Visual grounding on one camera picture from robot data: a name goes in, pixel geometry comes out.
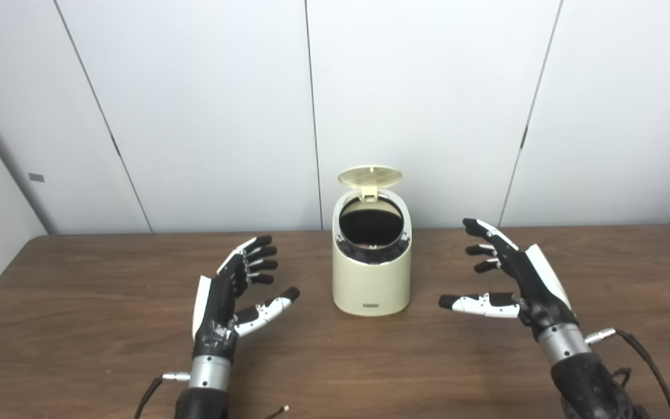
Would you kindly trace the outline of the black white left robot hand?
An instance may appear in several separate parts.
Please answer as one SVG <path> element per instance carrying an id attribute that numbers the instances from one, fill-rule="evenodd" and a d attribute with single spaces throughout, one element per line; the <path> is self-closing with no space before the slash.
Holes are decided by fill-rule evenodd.
<path id="1" fill-rule="evenodd" d="M 236 309 L 237 300 L 250 286 L 274 283 L 270 272 L 277 269 L 272 259 L 276 254 L 272 236 L 256 236 L 235 247 L 214 276 L 200 276 L 191 327 L 192 358 L 223 358 L 233 363 L 241 337 L 268 325 L 300 297 L 300 290 L 290 287 L 262 303 Z"/>

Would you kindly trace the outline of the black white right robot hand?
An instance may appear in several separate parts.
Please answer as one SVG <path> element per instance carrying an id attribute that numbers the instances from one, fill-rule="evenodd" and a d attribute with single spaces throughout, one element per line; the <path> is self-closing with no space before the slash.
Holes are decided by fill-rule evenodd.
<path id="1" fill-rule="evenodd" d="M 550 327 L 579 325 L 564 287 L 538 245 L 523 250 L 489 223 L 476 218 L 464 218 L 462 222 L 468 235 L 484 241 L 465 249 L 468 255 L 487 256 L 474 266 L 474 271 L 503 271 L 518 284 L 518 294 L 445 294 L 439 297 L 439 307 L 484 317 L 518 318 L 532 330 L 535 339 Z"/>

